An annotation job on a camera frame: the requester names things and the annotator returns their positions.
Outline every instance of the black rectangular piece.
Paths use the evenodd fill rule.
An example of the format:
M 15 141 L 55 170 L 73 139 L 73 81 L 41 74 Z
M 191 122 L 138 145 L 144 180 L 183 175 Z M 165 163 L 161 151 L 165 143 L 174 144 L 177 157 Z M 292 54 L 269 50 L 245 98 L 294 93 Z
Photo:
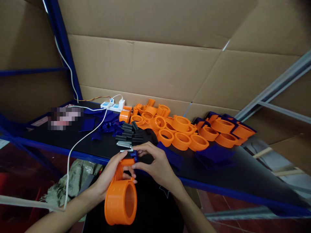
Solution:
M 125 136 L 125 137 L 128 137 L 128 138 L 132 138 L 133 135 L 129 134 L 129 133 L 126 133 L 126 132 L 123 132 L 122 136 Z
M 125 131 L 124 131 L 124 133 L 129 133 L 129 134 L 131 134 L 131 135 L 133 135 L 133 134 L 134 134 L 134 132 L 133 132 L 133 131 L 129 131 L 129 130 L 125 130 Z
M 132 125 L 130 125 L 130 124 L 128 124 L 128 123 L 125 123 L 125 122 L 123 123 L 123 126 L 131 127 L 131 128 L 133 127 Z
M 134 131 L 137 131 L 139 129 L 135 121 L 132 121 L 132 125 L 133 125 Z
M 125 136 L 121 136 L 121 135 L 116 136 L 116 140 L 126 141 L 126 139 L 127 139 L 127 137 L 125 137 Z
M 132 131 L 132 128 L 128 126 L 122 126 L 121 129 Z
M 132 138 L 132 142 L 143 142 L 143 138 Z

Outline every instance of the orange cylindrical part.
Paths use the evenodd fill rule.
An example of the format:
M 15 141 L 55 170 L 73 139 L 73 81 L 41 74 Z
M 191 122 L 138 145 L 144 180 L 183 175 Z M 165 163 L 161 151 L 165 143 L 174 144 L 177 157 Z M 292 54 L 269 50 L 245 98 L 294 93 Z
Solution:
M 190 124 L 189 125 L 189 128 L 188 128 L 188 131 L 187 132 L 183 132 L 184 134 L 190 136 L 191 134 L 193 134 L 195 131 L 197 131 L 197 128 L 193 125 L 193 124 Z
M 167 118 L 169 116 L 169 114 L 171 113 L 171 110 L 169 107 L 159 104 L 156 113 L 157 113 L 157 115 L 160 115 L 164 118 Z
M 191 143 L 189 145 L 189 148 L 194 152 L 205 150 L 209 146 L 208 141 L 199 135 L 190 135 L 190 139 Z
M 234 124 L 218 118 L 211 124 L 211 127 L 219 133 L 229 134 L 230 131 L 234 128 Z
M 120 112 L 119 121 L 124 121 L 128 123 L 130 121 L 130 116 L 131 116 L 130 111 L 122 110 Z
M 149 112 L 154 117 L 156 115 L 156 108 L 151 107 L 151 106 L 147 106 L 145 109 L 145 112 Z
M 165 147 L 169 147 L 172 144 L 172 141 L 174 140 L 174 134 L 168 129 L 160 129 L 156 137 L 158 141 L 162 142 Z
M 131 121 L 130 124 L 132 124 L 132 122 L 135 121 L 137 126 L 140 126 L 144 123 L 144 120 L 141 116 L 139 115 L 135 115 L 131 117 Z
M 191 122 L 182 116 L 174 116 L 172 126 L 175 130 L 179 132 L 187 132 L 189 129 Z
M 181 132 L 176 132 L 172 141 L 172 145 L 179 150 L 187 150 L 190 143 L 191 139 L 189 138 L 189 136 Z
M 134 163 L 134 159 L 121 160 L 107 190 L 104 210 L 109 225 L 131 225 L 135 219 L 137 193 L 134 178 L 123 180 L 123 166 L 131 166 Z
M 238 136 L 239 138 L 242 139 L 247 139 L 250 136 L 253 136 L 255 134 L 255 132 L 253 130 L 251 130 L 250 128 L 241 125 L 238 123 L 238 127 L 232 132 L 234 135 Z
M 205 125 L 199 130 L 199 135 L 208 141 L 214 141 L 219 133 L 213 130 L 211 127 Z
M 237 144 L 238 139 L 231 134 L 219 134 L 219 136 L 216 137 L 215 142 L 223 147 L 232 148 Z

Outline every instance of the blue metal frame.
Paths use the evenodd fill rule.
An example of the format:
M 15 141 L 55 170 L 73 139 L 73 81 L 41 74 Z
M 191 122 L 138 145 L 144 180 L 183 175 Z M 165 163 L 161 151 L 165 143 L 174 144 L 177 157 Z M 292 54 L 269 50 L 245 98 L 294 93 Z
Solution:
M 68 67 L 5 70 L 5 71 L 0 71 L 0 77 L 8 77 L 8 76 L 24 75 L 24 74 L 35 74 L 35 73 L 47 73 L 47 72 L 55 72 L 55 71 L 68 71 L 68 70 L 69 70 Z
M 44 3 L 48 11 L 51 26 L 52 26 L 54 35 L 56 37 L 59 49 L 72 70 L 73 85 L 78 95 L 78 96 L 75 96 L 75 92 L 73 91 L 74 96 L 78 100 L 83 100 L 77 72 L 75 70 L 74 60 L 72 58 L 72 54 L 70 50 L 70 45 L 69 45 L 69 41 L 67 37 L 65 24 L 63 21 L 61 10 L 59 8 L 58 1 L 57 0 L 44 0 Z

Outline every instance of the white cable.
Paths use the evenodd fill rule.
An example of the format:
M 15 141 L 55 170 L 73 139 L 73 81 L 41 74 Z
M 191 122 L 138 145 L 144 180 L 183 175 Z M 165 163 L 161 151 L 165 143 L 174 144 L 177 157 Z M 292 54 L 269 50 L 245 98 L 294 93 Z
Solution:
M 110 107 L 110 103 L 112 102 L 112 100 L 118 96 L 118 95 L 115 95 L 114 97 L 112 97 L 109 101 L 109 104 L 108 104 L 108 107 Z M 72 107 L 81 107 L 81 108 L 87 108 L 87 109 L 90 109 L 88 107 L 82 107 L 82 106 L 72 106 Z M 66 183 L 66 198 L 65 198 L 65 204 L 64 204 L 64 210 L 66 209 L 66 206 L 67 206 L 67 202 L 68 202 L 68 189 L 69 189 L 69 159 L 70 159 L 70 155 L 71 155 L 71 152 L 73 151 L 73 149 L 75 148 L 76 145 L 78 145 L 79 142 L 81 142 L 83 139 L 85 139 L 88 135 L 90 135 L 91 133 L 93 133 L 105 120 L 106 118 L 106 114 L 107 114 L 107 111 L 105 112 L 105 115 L 104 115 L 104 118 L 102 120 L 102 122 L 93 130 L 91 131 L 90 133 L 88 133 L 87 135 L 85 135 L 83 138 L 81 138 L 70 150 L 69 152 L 69 155 L 68 155 L 68 161 L 67 161 L 67 183 Z
M 59 50 L 58 43 L 57 43 L 57 40 L 56 40 L 56 36 L 54 36 L 54 38 L 55 38 L 55 43 L 56 43 L 56 47 L 57 47 L 57 50 L 58 50 L 59 54 L 61 55 L 62 59 L 64 60 L 64 62 L 65 62 L 66 65 L 68 66 L 68 68 L 70 69 L 72 88 L 74 89 L 75 95 L 77 96 L 77 103 L 79 103 L 79 97 L 78 97 L 77 91 L 75 90 L 74 81 L 73 81 L 73 78 L 72 78 L 72 70 L 71 70 L 70 66 L 68 65 L 68 63 L 66 62 L 66 60 L 64 59 L 64 57 L 63 57 L 61 51 Z

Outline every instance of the purple plastic part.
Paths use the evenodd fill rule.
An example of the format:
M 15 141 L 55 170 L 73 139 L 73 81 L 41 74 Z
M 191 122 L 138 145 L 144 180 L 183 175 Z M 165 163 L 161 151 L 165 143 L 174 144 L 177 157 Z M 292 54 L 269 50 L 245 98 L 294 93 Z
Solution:
M 85 118 L 79 132 L 90 131 L 94 129 L 95 118 Z
M 170 164 L 172 164 L 178 170 L 181 169 L 183 157 L 179 156 L 178 154 L 166 148 L 162 142 L 159 142 L 157 147 L 164 150 L 164 152 L 166 153 L 166 157 Z
M 222 162 L 234 155 L 235 151 L 227 150 L 223 147 L 218 146 L 217 144 L 213 145 L 212 147 L 208 147 L 205 150 L 197 151 L 196 154 L 199 156 L 204 156 L 212 163 L 219 163 Z

